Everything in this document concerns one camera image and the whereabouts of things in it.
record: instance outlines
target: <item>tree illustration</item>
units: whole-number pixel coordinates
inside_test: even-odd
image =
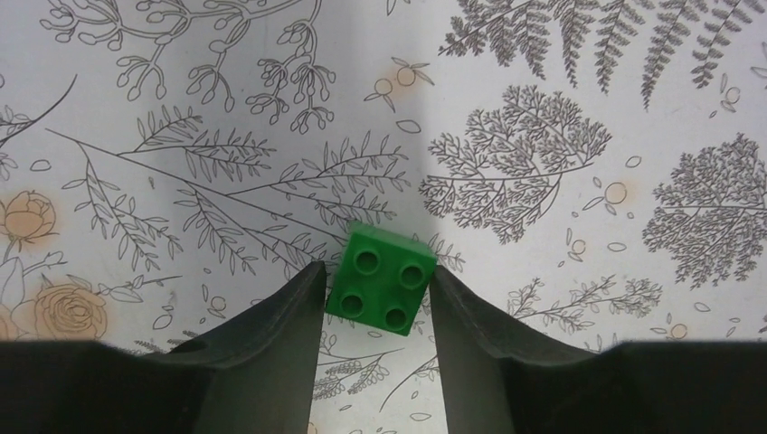
[[[105,44],[113,52],[120,52],[126,39],[151,43],[150,55],[129,54],[117,60],[123,71],[118,75],[117,85],[128,87],[128,100],[141,96],[142,91],[154,80],[154,94],[162,99],[167,93],[167,83],[162,66],[163,54],[175,46],[174,42],[191,32],[194,25],[207,22],[218,35],[206,45],[211,60],[194,66],[188,74],[186,93],[202,94],[201,102],[207,104],[217,95],[223,95],[223,107],[227,112],[236,103],[233,88],[224,75],[227,57],[235,55],[237,47],[248,44],[248,34],[255,23],[286,9],[299,8],[308,14],[284,27],[277,45],[286,45],[292,54],[282,60],[260,59],[261,79],[265,91],[246,98],[252,114],[269,111],[271,125],[291,110],[285,92],[292,91],[292,103],[304,108],[290,123],[291,131],[306,134],[310,125],[325,129],[332,122],[334,113],[318,104],[330,98],[329,85],[336,81],[336,74],[317,63],[318,38],[315,21],[322,7],[322,0],[285,0],[266,5],[266,1],[206,0],[202,9],[187,5],[185,0],[144,0],[135,3],[136,12],[126,12],[126,6],[118,0],[49,0],[53,21],[43,19],[40,25],[56,32],[57,42],[68,43],[73,37],[86,45]],[[146,25],[134,24],[132,15],[139,14]]]
[[[489,228],[502,244],[519,241],[548,211],[563,176],[591,165],[611,140],[560,92],[511,86],[504,101],[469,115],[468,139],[445,133],[431,142],[449,175],[427,175],[420,187],[432,215]]]
[[[767,240],[767,174],[756,142],[732,143],[682,154],[671,183],[654,191],[660,206],[642,232],[649,251],[668,250],[677,282],[699,288],[735,275],[748,279]]]
[[[593,39],[596,42],[592,51],[597,82],[604,93],[609,91],[623,50],[636,39],[641,26],[651,25],[640,90],[645,109],[660,76],[688,37],[695,35],[699,45],[692,52],[697,66],[691,73],[692,81],[700,89],[714,77],[712,71],[724,57],[724,47],[730,45],[732,35],[751,24],[753,15],[764,13],[762,0],[662,0],[654,17],[644,15],[656,9],[652,0],[612,0],[602,5],[593,0],[458,0],[458,3],[463,16],[450,20],[452,32],[447,33],[440,54],[465,56],[471,52],[479,56],[491,51],[501,66],[509,66],[517,56],[522,56],[531,72],[545,80],[543,62],[552,46],[547,25],[555,22],[562,39],[565,73],[573,87],[577,87],[577,63],[584,58],[587,36],[596,28],[598,37]]]

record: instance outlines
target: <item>leaf drawing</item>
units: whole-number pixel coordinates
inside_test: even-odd
[[[67,88],[64,93],[53,103],[49,108],[47,108],[40,116],[37,118],[31,118],[24,113],[19,113],[17,111],[14,111],[9,106],[4,106],[0,109],[0,148],[5,146],[8,141],[21,134],[23,131],[25,131],[27,128],[31,127],[35,123],[39,122],[42,118],[45,118],[48,116],[56,107],[61,104],[64,99],[67,98],[69,93],[71,92],[72,88],[74,87],[74,83],[77,81],[77,76],[75,76],[70,85],[69,88]],[[0,177],[3,178],[3,180],[7,181],[10,178],[10,175],[8,174],[8,168],[18,168],[16,162],[9,158],[7,154],[3,154],[2,164],[0,164]]]
[[[380,413],[381,411],[384,410],[386,403],[389,401],[390,398],[392,398],[392,395],[394,395],[394,393],[397,392],[397,390],[400,387],[402,387],[411,378],[429,379],[429,381],[433,382],[434,380],[436,380],[438,375],[440,375],[440,365],[437,360],[437,356],[434,355],[432,358],[422,363],[419,367],[415,368],[414,371],[406,375],[396,386],[394,386],[394,388],[389,392],[389,394],[386,395],[386,398],[383,399],[383,402],[381,403],[381,408],[378,409],[378,412]]]
[[[84,187],[88,200],[77,204],[74,211],[90,209],[93,214],[90,229],[99,231],[104,240],[119,239],[118,259],[130,258],[130,266],[134,271],[143,262],[147,271],[150,271],[160,269],[157,261],[159,242],[166,244],[170,259],[184,251],[178,237],[168,233],[168,220],[159,216],[141,216],[137,212],[136,198],[123,193],[117,185],[99,178],[84,144],[77,144],[85,155],[85,175],[81,179],[69,181],[62,186],[62,190]]]
[[[138,119],[138,133],[144,140],[133,151],[118,155],[183,151],[190,175],[194,179],[204,178],[208,183],[212,183],[219,175],[226,176],[232,182],[242,182],[245,178],[261,176],[262,171],[271,169],[265,162],[276,149],[266,147],[265,139],[256,141],[251,132],[242,136],[236,128],[229,134],[220,129],[201,132],[199,126],[203,119],[195,115],[191,107],[185,113],[173,107],[173,112],[171,115],[165,106],[162,107],[161,115],[155,116],[149,112],[146,126]]]
[[[748,279],[767,240],[767,173],[756,142],[732,143],[682,154],[671,183],[654,191],[660,206],[642,232],[649,251],[668,250],[677,282],[714,286],[733,274]]]
[[[707,86],[713,70],[724,57],[731,37],[763,14],[763,0],[715,0],[708,17],[706,0],[659,1],[657,23],[648,41],[640,93],[645,109],[655,92],[660,76],[685,39],[693,34],[691,24],[702,21],[697,36],[699,49],[692,52],[697,66],[691,70],[697,87]],[[608,93],[611,78],[625,48],[639,35],[649,19],[643,13],[656,8],[655,0],[458,0],[462,16],[450,20],[452,32],[445,36],[439,54],[479,56],[485,51],[496,55],[500,66],[509,66],[523,56],[530,71],[545,80],[543,62],[552,46],[549,22],[556,22],[562,38],[562,59],[568,81],[577,87],[576,69],[587,38],[596,27],[593,42],[596,78],[602,92]]]
[[[599,9],[596,0],[551,0],[549,7],[554,12],[554,19],[559,20],[562,32],[562,59],[567,78],[573,87],[578,87],[575,79],[577,60],[581,58],[586,34],[591,30],[589,25],[596,21],[591,11]]]
[[[453,32],[445,37],[448,45],[440,47],[440,54],[465,56],[472,51],[479,56],[489,44],[499,65],[508,66],[521,54],[533,74],[545,79],[543,61],[551,46],[545,26],[552,19],[550,8],[538,0],[522,5],[513,3],[512,0],[488,4],[459,0],[466,20],[452,17]]]
[[[714,78],[713,70],[719,66],[718,61],[724,56],[721,50],[732,42],[728,34],[739,33],[744,25],[753,22],[749,12],[764,14],[764,6],[760,1],[762,0],[722,0],[721,4],[711,10],[713,20],[705,23],[706,33],[697,38],[702,51],[693,51],[698,66],[691,72],[694,76],[693,82],[699,89],[708,86]]]
[[[596,43],[598,50],[595,65],[598,68],[598,84],[604,93],[608,93],[610,79],[615,72],[615,67],[618,66],[618,59],[623,57],[622,49],[630,44],[630,38],[639,34],[637,27],[645,23],[645,19],[637,12],[633,4],[644,9],[655,8],[650,0],[614,0],[601,7],[606,15],[600,19],[601,27],[596,32],[601,39]]]
[[[658,79],[671,61],[671,56],[690,35],[687,25],[700,21],[699,13],[708,12],[705,0],[664,0],[659,6],[661,11],[658,12],[658,19],[661,24],[653,27],[655,34],[650,38],[651,45],[645,58],[645,72],[642,74],[641,94],[645,109],[649,107]]]
[[[540,308],[538,289],[544,283],[540,278],[508,293],[507,312],[516,319],[540,317],[544,326],[557,324],[563,332],[573,334],[594,326],[586,319],[589,312],[599,314],[604,307],[613,315],[629,314],[642,318],[660,302],[663,287],[649,279],[628,279],[624,293],[615,295],[615,276],[603,277],[599,282],[582,283],[570,291],[570,301],[556,300],[549,308]]]
[[[398,167],[409,158],[402,146],[391,146],[389,136],[375,145],[368,131],[356,145],[348,137],[336,149],[325,143],[321,158],[302,158],[300,163],[286,167],[272,183],[227,195],[245,197],[271,190],[287,201],[307,201],[314,205],[324,224],[341,231],[346,231],[351,221],[380,224],[396,217],[384,195],[411,186],[406,173]]]
[[[611,140],[560,92],[511,86],[504,101],[469,114],[468,139],[444,133],[431,142],[449,175],[427,175],[420,187],[429,213],[490,229],[502,244],[519,241],[551,207],[563,176],[591,165]]]
[[[129,101],[138,99],[149,86],[154,86],[152,93],[157,99],[164,98],[166,84],[175,80],[166,81],[163,55],[176,46],[177,39],[191,32],[195,24],[213,24],[215,33],[203,39],[206,40],[210,60],[189,71],[186,93],[202,95],[203,104],[223,96],[226,112],[234,109],[237,92],[233,88],[239,86],[230,83],[225,75],[224,67],[227,58],[231,59],[232,49],[249,40],[246,36],[259,20],[301,3],[311,3],[310,16],[298,18],[283,27],[276,41],[277,45],[287,45],[292,53],[284,60],[257,60],[258,66],[263,69],[260,77],[268,91],[247,97],[245,103],[251,106],[254,115],[265,110],[272,111],[269,122],[274,125],[280,116],[290,111],[285,92],[292,91],[291,102],[304,108],[290,123],[291,131],[305,134],[310,121],[314,121],[320,129],[333,121],[333,112],[318,105],[318,102],[329,99],[329,85],[336,80],[334,72],[317,63],[315,21],[322,0],[288,0],[275,5],[266,5],[266,1],[250,5],[247,1],[208,0],[202,3],[202,8],[192,7],[188,5],[192,2],[185,0],[142,1],[135,4],[135,11],[130,12],[118,0],[49,0],[49,3],[52,20],[40,20],[40,25],[55,32],[57,42],[69,43],[77,37],[86,45],[105,44],[113,52],[122,51],[125,40],[151,42],[151,53],[129,54],[117,60],[117,66],[123,70],[118,75],[117,86],[128,87]],[[140,16],[147,25],[134,27],[130,23],[135,21],[134,15]]]
[[[384,219],[393,219],[396,213],[389,209],[389,202],[384,199],[384,194],[392,190],[403,192],[405,187],[411,186],[410,182],[404,178],[405,172],[399,171],[397,167],[399,162],[408,159],[402,152],[402,147],[389,146],[388,137],[384,137],[380,145],[372,145],[369,133],[358,145],[352,145],[349,139],[345,140],[337,150],[331,149],[326,144],[321,160],[312,161],[308,158],[302,158],[300,162],[284,168],[279,174],[279,178],[274,182],[233,190],[228,193],[218,192],[212,189],[210,185],[201,184],[194,172],[191,176],[182,177],[169,173],[163,168],[153,167],[130,158],[136,152],[150,152],[152,146],[162,149],[163,146],[165,148],[180,146],[178,144],[163,145],[167,141],[161,142],[160,145],[147,145],[145,143],[146,146],[149,146],[148,148],[141,149],[139,146],[134,148],[138,151],[115,154],[61,133],[55,134],[75,142],[81,148],[114,156],[125,162],[158,171],[169,178],[185,183],[187,188],[179,189],[179,193],[186,197],[175,201],[176,205],[192,210],[184,224],[184,232],[196,231],[198,249],[205,248],[216,254],[219,262],[226,266],[232,274],[237,269],[254,274],[256,270],[253,264],[260,259],[266,263],[279,263],[286,279],[290,279],[295,272],[303,269],[311,260],[324,260],[330,269],[337,265],[341,253],[337,251],[328,254],[327,244],[333,242],[339,246],[344,245],[346,239],[330,228],[304,222],[293,216],[292,212],[280,212],[274,209],[276,208],[275,203],[284,204],[292,200],[308,201],[313,203],[314,209],[326,226],[338,226],[339,229],[343,228],[345,231],[346,224],[352,220],[377,224]],[[232,138],[232,135],[227,139],[228,142],[225,141],[228,143],[227,146],[244,143],[244,139],[238,141],[241,139],[236,135],[233,135],[234,138]],[[149,134],[145,130],[142,136],[148,137]],[[218,134],[214,134],[210,144],[215,143],[218,139]],[[208,145],[207,142],[203,142],[200,146]],[[271,153],[274,150],[262,146],[260,151]],[[201,165],[195,165],[195,167],[198,167],[200,171],[205,170]],[[214,168],[214,165],[209,167],[212,176],[214,176]],[[93,171],[92,165],[89,165],[89,171]],[[93,180],[98,181],[97,177],[91,174],[87,179],[74,180],[65,187],[74,188],[86,184],[86,181],[88,184],[93,184],[96,182]],[[254,193],[258,190],[261,191],[254,194],[258,198],[254,198],[251,202],[245,200],[248,193]],[[259,199],[265,191],[284,195],[286,201],[271,201],[269,208],[261,206]],[[103,195],[101,193],[99,191],[96,194],[94,191],[99,199]],[[247,206],[265,218],[256,218],[248,223],[237,222],[212,198],[216,201],[225,200],[229,203]],[[123,203],[126,198],[120,196],[118,201]],[[134,205],[134,199],[128,200],[128,206]],[[88,206],[91,206],[90,202],[82,203],[78,205],[78,208],[83,209]],[[96,228],[96,225],[103,225],[105,227],[101,228],[101,231],[102,233],[106,232],[109,218],[104,210],[108,212],[109,207],[103,203],[100,203],[99,206],[92,205],[92,207],[98,211],[99,216],[93,219],[91,225],[93,228]],[[132,240],[131,237],[128,237],[122,241],[119,250],[126,250],[128,243]],[[138,256],[143,258],[141,252],[138,253]],[[463,259],[460,259],[457,254],[450,255],[449,252],[446,252],[444,260],[456,268],[462,268]]]
[[[320,357],[329,358],[330,362],[320,362],[317,366],[320,373],[317,373],[317,379],[314,381],[314,401],[333,398],[341,392],[354,395],[378,383],[389,375],[389,370],[381,365],[384,357],[402,350],[400,348],[378,354],[344,357],[333,353],[336,341],[336,335],[328,336],[325,331],[320,336]]]

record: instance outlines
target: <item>rose illustration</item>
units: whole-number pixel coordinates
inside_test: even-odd
[[[0,305],[0,341],[13,341],[19,335],[19,329],[11,321],[11,311]]]
[[[65,284],[23,302],[12,319],[22,332],[41,339],[98,339],[107,330],[104,304],[86,288]]]
[[[19,193],[0,214],[0,233],[11,242],[28,241],[47,235],[56,223],[56,212],[51,201],[42,194]]]

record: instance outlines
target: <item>green lego brick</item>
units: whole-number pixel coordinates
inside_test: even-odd
[[[326,312],[407,336],[437,256],[422,242],[354,222]]]

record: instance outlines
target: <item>patterned background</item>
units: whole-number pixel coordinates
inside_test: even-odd
[[[167,351],[361,220],[594,352],[759,339],[764,11],[0,0],[0,338]],[[309,432],[446,432],[430,315],[328,316]]]

